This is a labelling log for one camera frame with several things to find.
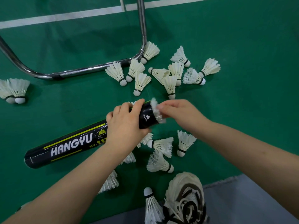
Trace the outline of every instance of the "hand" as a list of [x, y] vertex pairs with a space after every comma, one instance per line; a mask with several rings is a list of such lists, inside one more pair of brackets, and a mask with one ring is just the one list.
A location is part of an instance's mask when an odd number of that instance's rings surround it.
[[143, 104], [144, 99], [138, 100], [134, 106], [125, 102], [107, 114], [106, 145], [128, 155], [151, 132], [150, 128], [139, 129], [139, 114]]
[[177, 124], [197, 138], [198, 129], [211, 122], [187, 100], [164, 101], [157, 108], [164, 118], [174, 118]]

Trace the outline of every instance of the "gray floor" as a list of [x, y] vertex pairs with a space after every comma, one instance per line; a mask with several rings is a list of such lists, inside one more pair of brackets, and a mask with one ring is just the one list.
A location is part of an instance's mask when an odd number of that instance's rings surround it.
[[[299, 224], [299, 221], [245, 175], [236, 181], [204, 189], [210, 224]], [[144, 208], [115, 215], [92, 224], [144, 223]]]

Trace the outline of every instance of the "white court line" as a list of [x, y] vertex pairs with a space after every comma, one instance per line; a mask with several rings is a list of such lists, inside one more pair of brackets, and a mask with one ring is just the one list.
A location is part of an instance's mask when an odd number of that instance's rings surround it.
[[[144, 6], [146, 9], [149, 9], [149, 8], [156, 8], [156, 7], [169, 6], [169, 5], [178, 5], [178, 4], [197, 2], [197, 1], [204, 1], [204, 0], [159, 0], [159, 1], [145, 2]], [[136, 3], [124, 5], [123, 0], [120, 0], [120, 2], [121, 2], [121, 5], [115, 6], [115, 7], [3, 21], [3, 22], [0, 22], [0, 29], [119, 13], [119, 12], [124, 12], [125, 8], [126, 8], [126, 11], [137, 10]]]

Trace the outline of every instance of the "person's right arm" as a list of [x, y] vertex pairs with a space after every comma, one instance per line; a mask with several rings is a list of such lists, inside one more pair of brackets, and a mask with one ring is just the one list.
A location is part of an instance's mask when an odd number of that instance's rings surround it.
[[164, 101], [158, 109], [218, 151], [299, 219], [299, 156], [212, 122], [187, 100]]

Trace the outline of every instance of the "person's left arm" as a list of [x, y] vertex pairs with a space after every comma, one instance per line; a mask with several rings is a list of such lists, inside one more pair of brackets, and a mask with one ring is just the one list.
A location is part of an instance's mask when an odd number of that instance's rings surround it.
[[3, 224], [79, 223], [112, 171], [128, 156], [150, 129], [139, 129], [144, 99], [129, 102], [107, 114], [106, 144]]

